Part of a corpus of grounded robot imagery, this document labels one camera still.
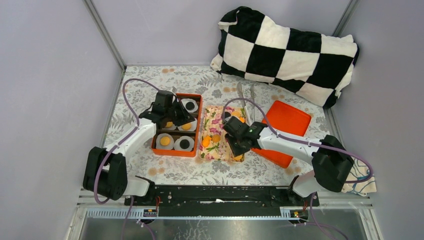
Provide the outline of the floral cookie tray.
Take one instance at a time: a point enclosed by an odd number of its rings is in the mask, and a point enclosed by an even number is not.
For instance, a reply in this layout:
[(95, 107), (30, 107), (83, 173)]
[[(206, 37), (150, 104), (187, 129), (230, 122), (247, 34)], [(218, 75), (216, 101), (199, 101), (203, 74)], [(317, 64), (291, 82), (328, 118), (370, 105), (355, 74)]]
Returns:
[[(225, 139), (226, 132), (223, 129), (223, 120), (222, 114), (224, 112), (229, 112), (232, 117), (233, 111), (241, 112), (241, 117), (246, 118), (244, 110), (240, 107), (223, 107), (217, 105), (209, 105), (205, 108), (203, 114), (203, 123), (201, 128), (201, 143), (199, 146), (198, 155), (201, 159), (204, 160), (215, 160), (215, 161), (225, 161), (225, 162), (236, 162), (234, 161), (234, 155), (230, 149), (228, 142)], [(220, 135), (221, 139), (219, 142), (215, 143), (211, 140), (208, 147), (202, 146), (202, 140), (206, 136), (212, 138), (213, 135)]]

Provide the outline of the orange cookie box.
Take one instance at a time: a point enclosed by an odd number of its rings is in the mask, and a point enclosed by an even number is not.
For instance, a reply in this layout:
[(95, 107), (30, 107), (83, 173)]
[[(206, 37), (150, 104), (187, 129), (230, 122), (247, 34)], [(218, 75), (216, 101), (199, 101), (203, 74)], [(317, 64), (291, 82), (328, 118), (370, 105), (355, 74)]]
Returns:
[[(203, 97), (200, 94), (189, 94), (189, 93), (178, 93), (177, 97), (181, 99), (194, 99), (198, 104), (198, 110), (194, 113), (190, 113), (197, 120), (196, 131), (181, 131), (178, 127), (175, 130), (160, 129), (156, 132), (151, 143), (151, 149), (153, 153), (161, 156), (173, 156), (173, 157), (194, 157), (197, 153), (198, 136), (200, 132), (200, 120), (203, 106)], [(189, 136), (194, 139), (194, 149), (192, 151), (179, 151), (175, 150), (174, 146), (172, 150), (156, 149), (156, 139), (159, 134), (166, 133), (173, 137), (174, 142), (181, 136)]]

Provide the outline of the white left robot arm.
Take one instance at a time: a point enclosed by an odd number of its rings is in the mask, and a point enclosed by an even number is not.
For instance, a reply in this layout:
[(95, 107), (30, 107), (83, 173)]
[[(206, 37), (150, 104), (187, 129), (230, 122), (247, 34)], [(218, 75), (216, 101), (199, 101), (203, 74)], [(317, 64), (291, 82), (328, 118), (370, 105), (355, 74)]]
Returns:
[(129, 177), (127, 160), (168, 122), (175, 126), (191, 123), (195, 117), (171, 91), (159, 90), (150, 107), (135, 116), (135, 126), (107, 147), (93, 147), (89, 153), (82, 186), (92, 191), (98, 204), (135, 196), (144, 206), (152, 204), (153, 182), (144, 177)]

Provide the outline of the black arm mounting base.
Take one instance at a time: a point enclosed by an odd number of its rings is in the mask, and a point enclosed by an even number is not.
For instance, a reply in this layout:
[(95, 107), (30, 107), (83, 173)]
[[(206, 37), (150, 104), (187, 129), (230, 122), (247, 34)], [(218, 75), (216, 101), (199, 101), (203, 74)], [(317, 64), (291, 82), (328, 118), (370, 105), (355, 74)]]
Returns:
[(280, 217), (281, 208), (319, 206), (286, 186), (155, 185), (124, 204), (152, 207), (159, 217)]

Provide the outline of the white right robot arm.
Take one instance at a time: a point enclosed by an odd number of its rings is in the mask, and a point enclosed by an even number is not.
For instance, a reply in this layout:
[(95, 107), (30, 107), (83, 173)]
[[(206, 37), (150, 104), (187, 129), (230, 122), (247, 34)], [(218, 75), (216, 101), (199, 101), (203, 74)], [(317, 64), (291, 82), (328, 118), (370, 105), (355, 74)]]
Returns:
[(234, 116), (224, 119), (223, 129), (226, 131), (225, 139), (236, 157), (251, 149), (258, 149), (310, 162), (312, 170), (295, 177), (286, 193), (287, 201), (293, 206), (301, 205), (315, 192), (341, 192), (354, 163), (332, 135), (326, 135), (324, 139), (305, 138), (275, 130), (261, 122), (248, 125)]

